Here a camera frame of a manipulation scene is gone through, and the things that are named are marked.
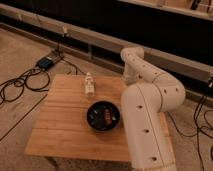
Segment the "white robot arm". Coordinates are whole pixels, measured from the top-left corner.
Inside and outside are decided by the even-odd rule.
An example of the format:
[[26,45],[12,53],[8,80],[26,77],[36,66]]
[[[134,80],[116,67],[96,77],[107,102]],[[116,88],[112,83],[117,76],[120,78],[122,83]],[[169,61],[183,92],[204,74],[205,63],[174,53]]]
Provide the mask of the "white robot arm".
[[133,171],[177,171],[159,113],[185,100],[183,84],[144,59],[141,47],[124,48],[124,80],[121,110]]

